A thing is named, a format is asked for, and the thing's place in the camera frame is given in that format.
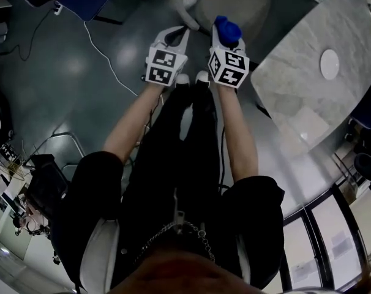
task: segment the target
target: floor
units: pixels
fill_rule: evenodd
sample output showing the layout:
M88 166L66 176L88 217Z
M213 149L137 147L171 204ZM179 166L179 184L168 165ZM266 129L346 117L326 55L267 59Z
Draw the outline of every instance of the floor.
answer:
M51 5L33 9L24 0L9 1L13 4L9 33L1 51L19 43L26 56L33 30ZM187 0L190 13L196 1ZM314 6L311 0L272 0L265 26L248 53L251 60L260 62ZM100 15L125 21L122 26L98 21L87 26L95 44L111 58L120 80L136 93L141 92L144 83L140 77L145 72L148 48L159 31L181 23L177 13L168 0L110 0ZM208 37L191 34L187 48L189 62L184 70L191 79L199 70L207 68L208 51ZM16 53L0 57L0 88L11 106L13 144L27 155L53 132L68 130L78 137L86 153L100 150L116 121L135 100L135 96L116 81L107 60L90 44L83 22L66 9L43 22L28 61L21 61ZM282 203L285 216L320 195L340 176L331 154L342 142L345 124L308 154L291 156L282 146L274 123L256 108L258 97L249 79L241 86L238 96L256 139L260 173L273 177L286 191ZM218 100L216 105L220 114ZM185 117L186 124L190 115ZM41 153L52 153L59 166L80 159L67 138L52 140L41 150ZM226 148L224 153L224 183L231 185ZM65 170L65 174L71 178L73 169ZM52 269L52 266L40 266L40 260L29 260L37 270ZM55 274L64 276L62 271Z

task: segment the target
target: silver chain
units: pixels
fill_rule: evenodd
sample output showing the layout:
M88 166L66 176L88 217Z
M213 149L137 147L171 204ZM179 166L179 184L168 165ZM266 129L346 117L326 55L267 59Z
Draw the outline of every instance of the silver chain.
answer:
M192 230L198 234L198 238L200 238L202 240L202 243L204 245L204 249L206 250L206 252L209 254L209 257L210 257L210 260L212 262L215 262L215 257L214 255L212 254L211 252L211 247L209 245L209 242L208 242L208 239L205 237L206 236L206 232L204 230L199 230L199 228L195 225L193 225L191 222L189 221L184 221L184 225L188 225L189 227L192 228ZM158 233L156 233L153 237L151 237L148 242L142 247L142 250L141 252L139 253L139 255L136 257L135 261L134 261L134 265L137 264L137 262L139 261L139 259L143 256L143 254L147 251L147 249L151 246L151 244L153 243L153 241L155 239L157 239L160 235L164 234L166 231L168 231L169 229L173 228L174 226L176 226L176 223L175 221L167 224L166 226L164 226Z

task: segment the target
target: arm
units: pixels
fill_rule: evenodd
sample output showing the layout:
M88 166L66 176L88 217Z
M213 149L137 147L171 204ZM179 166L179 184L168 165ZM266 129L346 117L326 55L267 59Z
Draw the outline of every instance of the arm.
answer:
M258 175L258 153L236 92L218 85L233 181Z
M123 164L127 162L162 89L161 85L153 83L147 85L107 137L104 151L117 155Z

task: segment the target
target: round white disc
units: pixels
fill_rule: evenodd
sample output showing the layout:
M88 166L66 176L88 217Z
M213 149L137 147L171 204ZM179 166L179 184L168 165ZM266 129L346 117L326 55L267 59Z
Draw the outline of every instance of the round white disc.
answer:
M339 58L334 50L328 49L321 55L320 70L324 78L333 80L339 71Z

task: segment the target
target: marble table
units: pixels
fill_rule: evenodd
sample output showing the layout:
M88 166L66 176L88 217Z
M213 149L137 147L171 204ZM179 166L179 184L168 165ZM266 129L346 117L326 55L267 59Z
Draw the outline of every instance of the marble table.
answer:
M333 49L338 75L320 57ZM324 0L267 55L251 82L288 148L305 153L334 131L371 84L371 12L366 0Z

